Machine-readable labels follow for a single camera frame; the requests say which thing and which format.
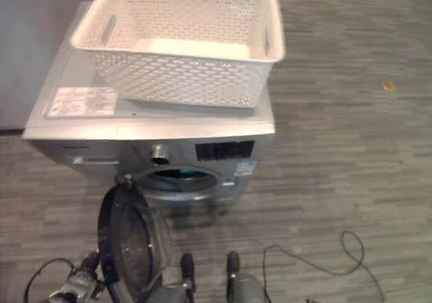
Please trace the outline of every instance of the black cable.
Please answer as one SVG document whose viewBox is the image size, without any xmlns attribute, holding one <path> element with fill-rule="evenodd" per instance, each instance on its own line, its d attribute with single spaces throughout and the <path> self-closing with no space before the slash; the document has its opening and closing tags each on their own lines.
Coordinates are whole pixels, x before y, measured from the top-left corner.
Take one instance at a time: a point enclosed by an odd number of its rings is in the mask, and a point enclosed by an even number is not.
<svg viewBox="0 0 432 303">
<path fill-rule="evenodd" d="M 43 263 L 43 265 L 33 274 L 32 278 L 30 278 L 30 281 L 27 283 L 26 289 L 24 290 L 24 298 L 23 298 L 24 303 L 28 303 L 28 292 L 30 291 L 30 288 L 32 286 L 34 279 L 42 273 L 42 271 L 45 269 L 45 267 L 47 267 L 48 265 L 50 265 L 52 263 L 56 263 L 56 262 L 63 262 L 65 264 L 69 265 L 70 272 L 69 272 L 69 275 L 67 276 L 67 279 L 69 279 L 69 277 L 75 271 L 75 266 L 72 263 L 72 261 L 70 261 L 69 259 L 66 259 L 66 258 L 54 258 L 54 259 L 48 260 L 47 262 Z"/>
<path fill-rule="evenodd" d="M 345 237 L 348 234 L 353 236 L 357 240 L 358 244 L 360 244 L 360 252 L 361 252 L 360 259 L 357 259 L 356 257 L 354 257 L 354 255 L 346 247 Z M 302 263 L 305 263 L 305 264 L 307 264 L 307 265 L 309 265 L 315 269 L 318 269 L 319 271 L 322 271 L 326 274 L 333 275 L 333 276 L 347 276 L 347 275 L 350 275 L 353 272 L 355 272 L 358 268 L 363 267 L 366 270 L 366 272 L 369 274 L 371 279 L 373 280 L 375 286 L 377 287 L 377 289 L 379 291 L 379 295 L 381 296 L 381 303 L 385 303 L 384 293 L 381 289 L 381 286 L 379 285 L 377 278 L 372 274 L 372 272 L 369 270 L 369 268 L 365 264 L 363 264 L 363 261 L 365 260 L 365 250 L 364 250 L 365 245 L 362 243 L 362 240 L 354 232 L 343 231 L 341 238 L 340 238 L 340 242 L 341 242 L 342 248 L 344 249 L 345 254 L 348 257 L 350 257 L 353 261 L 356 262 L 356 265 L 353 268 L 351 268 L 349 271 L 342 271 L 342 272 L 330 271 L 329 269 L 326 269 L 326 268 L 318 266 L 314 263 L 311 263 L 309 260 L 306 260 L 297 254 L 294 254 L 292 252 L 287 251 L 286 249 L 282 248 L 279 244 L 274 244 L 272 246 L 266 247 L 263 251 L 263 277 L 264 277 L 264 294 L 265 294 L 266 299 L 269 301 L 269 303 L 272 303 L 272 301 L 270 299 L 269 293 L 267 292 L 267 276 L 266 276 L 266 272 L 265 272 L 265 259 L 267 256 L 267 251 L 272 250 L 274 248 L 279 249 L 281 252 L 283 252 L 284 254 L 286 254 L 289 257 L 300 260 Z"/>
</svg>

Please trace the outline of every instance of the gray wall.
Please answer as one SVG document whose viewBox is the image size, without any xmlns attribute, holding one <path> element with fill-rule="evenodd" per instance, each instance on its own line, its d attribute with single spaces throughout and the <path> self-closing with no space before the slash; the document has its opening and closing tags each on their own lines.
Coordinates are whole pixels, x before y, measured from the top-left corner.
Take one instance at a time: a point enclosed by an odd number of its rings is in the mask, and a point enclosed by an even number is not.
<svg viewBox="0 0 432 303">
<path fill-rule="evenodd" d="M 0 130 L 23 128 L 85 0 L 0 0 Z"/>
</svg>

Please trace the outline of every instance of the warning label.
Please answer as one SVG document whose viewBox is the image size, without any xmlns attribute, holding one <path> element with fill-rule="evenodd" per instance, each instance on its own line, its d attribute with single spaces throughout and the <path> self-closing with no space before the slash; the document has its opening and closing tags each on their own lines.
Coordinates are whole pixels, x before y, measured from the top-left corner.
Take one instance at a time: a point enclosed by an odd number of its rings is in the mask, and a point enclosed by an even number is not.
<svg viewBox="0 0 432 303">
<path fill-rule="evenodd" d="M 255 168 L 257 168 L 258 161 L 257 160 L 245 160 L 240 161 L 237 164 L 237 169 L 235 172 L 235 176 L 250 176 L 255 172 Z"/>
<path fill-rule="evenodd" d="M 116 102 L 117 93 L 110 87 L 61 87 L 48 117 L 110 116 Z"/>
</svg>

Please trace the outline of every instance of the washing machine door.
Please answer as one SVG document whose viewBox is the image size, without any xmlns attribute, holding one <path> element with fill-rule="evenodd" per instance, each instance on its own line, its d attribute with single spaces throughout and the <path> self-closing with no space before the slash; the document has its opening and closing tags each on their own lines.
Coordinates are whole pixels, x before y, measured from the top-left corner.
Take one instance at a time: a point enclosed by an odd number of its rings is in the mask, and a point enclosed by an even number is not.
<svg viewBox="0 0 432 303">
<path fill-rule="evenodd" d="M 105 283 L 114 302 L 144 302 L 162 284 L 171 262 L 166 220 L 150 210 L 132 184 L 105 195 L 98 224 L 99 252 Z"/>
</svg>

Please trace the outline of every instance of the white laundry basket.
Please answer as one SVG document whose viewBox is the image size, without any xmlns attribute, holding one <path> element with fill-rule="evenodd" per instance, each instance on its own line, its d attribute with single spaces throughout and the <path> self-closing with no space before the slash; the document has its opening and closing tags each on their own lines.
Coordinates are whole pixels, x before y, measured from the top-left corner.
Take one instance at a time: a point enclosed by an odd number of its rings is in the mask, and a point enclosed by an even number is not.
<svg viewBox="0 0 432 303">
<path fill-rule="evenodd" d="M 277 0 L 94 0 L 72 45 L 119 96 L 255 107 L 284 57 Z"/>
</svg>

